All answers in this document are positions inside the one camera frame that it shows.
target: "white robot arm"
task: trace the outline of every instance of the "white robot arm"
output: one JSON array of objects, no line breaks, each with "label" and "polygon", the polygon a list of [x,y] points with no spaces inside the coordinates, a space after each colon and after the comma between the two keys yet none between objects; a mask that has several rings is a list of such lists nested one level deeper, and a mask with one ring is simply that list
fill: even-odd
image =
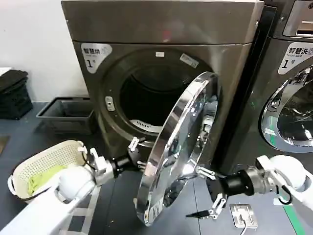
[{"label": "white robot arm", "polygon": [[[78,149],[87,153],[86,147]],[[58,234],[70,213],[97,186],[117,177],[123,170],[142,168],[136,147],[129,146],[128,154],[118,161],[106,161],[96,150],[90,150],[89,166],[70,167],[62,173],[57,185],[37,196],[6,227],[0,235],[54,235]]]},{"label": "white robot arm", "polygon": [[251,196],[275,191],[284,198],[279,198],[282,204],[293,203],[298,214],[309,225],[312,224],[313,175],[296,158],[278,155],[269,159],[261,156],[257,158],[255,166],[225,177],[219,177],[214,171],[203,167],[198,167],[197,172],[206,179],[213,205],[210,210],[187,217],[217,219],[229,196],[242,193]]},{"label": "white robot arm", "polygon": [[[0,235],[57,234],[69,214],[94,187],[114,178],[119,174],[118,171],[123,171],[123,168],[138,170],[143,167],[137,164],[138,152],[132,144],[129,147],[129,154],[132,157],[128,155],[119,162],[112,163],[103,157],[98,157],[95,149],[91,149],[90,153],[94,157],[93,170],[82,166],[67,169],[60,177],[57,186],[51,187],[31,202],[0,231]],[[189,217],[217,219],[228,196],[241,193],[250,196],[273,190],[288,200],[281,200],[283,204],[292,202],[304,219],[310,219],[313,215],[313,175],[293,157],[278,155],[269,159],[267,156],[261,156],[257,158],[256,166],[222,178],[203,167],[197,167],[196,172],[207,179],[207,186],[214,203],[212,209],[193,213],[188,215]]]}]

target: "dryer drum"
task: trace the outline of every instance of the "dryer drum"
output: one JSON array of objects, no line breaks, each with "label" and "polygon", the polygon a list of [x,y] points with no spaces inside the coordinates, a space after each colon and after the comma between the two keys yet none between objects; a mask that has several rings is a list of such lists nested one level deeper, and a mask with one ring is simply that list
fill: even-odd
[{"label": "dryer drum", "polygon": [[162,127],[192,80],[192,77],[170,66],[138,70],[123,84],[120,105],[129,120]]}]

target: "chrome door rim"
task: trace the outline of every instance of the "chrome door rim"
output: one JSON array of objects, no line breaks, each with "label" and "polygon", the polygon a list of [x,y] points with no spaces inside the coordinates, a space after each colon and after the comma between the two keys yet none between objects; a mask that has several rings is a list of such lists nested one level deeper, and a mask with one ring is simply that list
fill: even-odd
[{"label": "chrome door rim", "polygon": [[[310,73],[313,70],[313,65],[307,67],[301,73]],[[313,140],[300,141],[291,138],[284,138],[278,129],[278,118],[281,111],[288,101],[301,88],[313,82],[311,77],[309,81],[297,81],[296,77],[292,77],[285,81],[267,101],[263,109],[261,117],[261,131],[266,141],[276,149],[292,153],[313,152]]]}]

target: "floor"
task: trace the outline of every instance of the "floor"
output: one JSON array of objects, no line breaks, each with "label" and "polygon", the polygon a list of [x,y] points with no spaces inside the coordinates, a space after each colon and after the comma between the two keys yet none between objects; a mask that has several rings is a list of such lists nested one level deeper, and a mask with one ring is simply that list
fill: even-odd
[{"label": "floor", "polygon": [[[104,152],[100,133],[94,135],[53,134],[40,131],[40,121],[35,117],[44,104],[34,104],[34,109],[19,121],[0,120],[0,136],[10,136],[0,155],[0,229],[25,207],[25,202],[12,196],[7,189],[7,178],[12,169],[23,159],[52,145],[68,139],[82,140],[87,146],[95,146],[99,153]],[[234,226],[229,206],[226,206],[218,220],[198,220],[186,218],[189,213],[207,210],[212,205],[205,181],[190,181],[177,201],[151,226],[145,227],[137,218],[133,198],[136,197],[141,175],[139,172],[125,172],[115,180],[103,185],[99,191],[80,205],[66,224],[66,231],[60,234],[77,235],[200,235],[223,234],[239,235],[242,229]],[[281,206],[273,206],[275,194],[237,195],[228,203],[249,203],[255,211],[259,227],[248,229],[247,235],[294,235],[289,218]],[[312,230],[302,223],[307,234]]]}]

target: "laundry basket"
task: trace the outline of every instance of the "laundry basket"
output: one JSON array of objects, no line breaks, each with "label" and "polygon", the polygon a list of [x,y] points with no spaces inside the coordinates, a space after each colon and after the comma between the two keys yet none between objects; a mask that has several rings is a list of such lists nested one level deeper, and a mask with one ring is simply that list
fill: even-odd
[{"label": "laundry basket", "polygon": [[8,178],[10,192],[29,203],[41,194],[41,192],[35,195],[28,194],[29,179],[34,175],[46,172],[56,165],[84,165],[85,161],[82,152],[77,150],[81,146],[84,146],[81,141],[68,140],[26,159],[16,166],[12,175]]}]

